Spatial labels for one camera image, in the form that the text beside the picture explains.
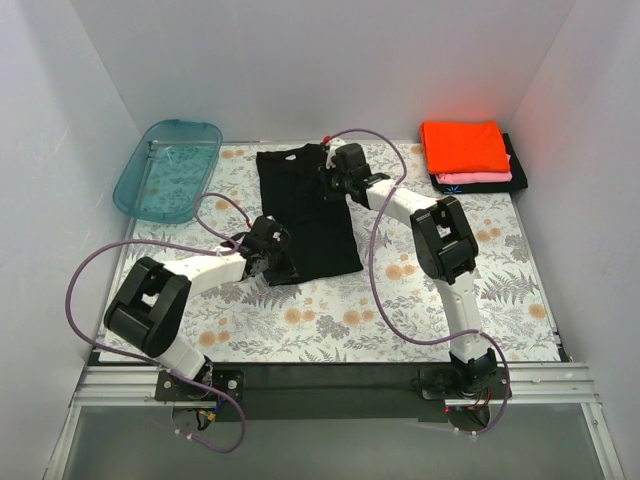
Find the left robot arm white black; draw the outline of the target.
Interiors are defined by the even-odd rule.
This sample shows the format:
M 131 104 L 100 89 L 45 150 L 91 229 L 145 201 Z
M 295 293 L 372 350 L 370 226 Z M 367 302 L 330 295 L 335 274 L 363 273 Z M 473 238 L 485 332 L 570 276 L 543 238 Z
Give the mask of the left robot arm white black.
M 295 277 L 291 236 L 276 220 L 260 216 L 246 233 L 211 251 L 162 263 L 142 257 L 129 270 L 104 315 L 106 329 L 179 375 L 178 387 L 193 400 L 213 386 L 213 364 L 179 333 L 188 301 L 230 283 L 262 275 Z

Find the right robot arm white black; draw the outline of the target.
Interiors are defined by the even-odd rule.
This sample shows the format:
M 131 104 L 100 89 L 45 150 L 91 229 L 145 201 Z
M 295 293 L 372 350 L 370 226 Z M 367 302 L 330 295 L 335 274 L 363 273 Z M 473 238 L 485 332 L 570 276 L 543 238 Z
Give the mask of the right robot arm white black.
M 319 168 L 330 200 L 347 196 L 409 227 L 418 263 L 435 284 L 447 320 L 450 382 L 464 397 L 475 397 L 497 371 L 496 352 L 481 334 L 482 321 L 473 273 L 479 249 L 460 202 L 415 193 L 383 173 L 374 174 L 364 150 L 340 138 L 322 143 L 326 161 Z

